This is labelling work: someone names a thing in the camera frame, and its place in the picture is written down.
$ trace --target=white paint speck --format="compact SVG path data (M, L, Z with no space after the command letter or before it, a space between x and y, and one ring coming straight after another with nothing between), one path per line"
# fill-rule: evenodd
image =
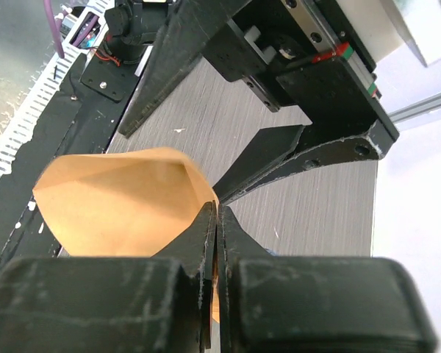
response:
M36 202L34 202L34 201L28 202L28 208L30 211L34 211L36 208Z

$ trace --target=screw hole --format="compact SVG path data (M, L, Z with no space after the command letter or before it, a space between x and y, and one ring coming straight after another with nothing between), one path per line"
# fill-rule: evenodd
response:
M294 7L297 6L297 1L296 0L286 0L286 6L289 7L290 9L293 9Z
M310 34L310 39L312 39L312 42L314 43L320 43L322 41L322 36L319 35L317 32L312 32Z
M359 154L360 156L367 156L370 153L370 150L368 147L364 147L361 145L358 145L354 148L354 151Z
M317 168L317 167L320 167L320 163L318 162L318 160L307 160L304 163L304 169L306 171L309 171L310 169Z

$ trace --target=tan paper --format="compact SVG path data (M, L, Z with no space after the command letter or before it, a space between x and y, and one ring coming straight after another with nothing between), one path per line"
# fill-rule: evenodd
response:
M33 193L72 256L150 257L217 196L193 161L169 148L55 159ZM219 321L218 298L212 317Z

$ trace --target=purple cable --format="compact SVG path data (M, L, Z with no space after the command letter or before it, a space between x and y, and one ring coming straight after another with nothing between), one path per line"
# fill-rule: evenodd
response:
M54 40L54 46L56 52L61 59L64 58L64 48L62 47L62 42L60 41L60 32L57 29L56 21L54 20L54 13L52 12L51 0L44 0L44 10L46 11L47 21L49 22L49 27L51 27L52 39Z
M62 20L61 18L56 18L56 27L58 30L60 30L62 28L62 22L64 20Z
M83 30L82 33L79 34L79 36L76 38L76 40L73 41L72 45L79 47L80 44L85 40L85 38L88 36L88 34L91 32L93 27L96 25L96 22L98 22L98 16L90 13L93 17L91 18L90 22L88 23L87 28Z

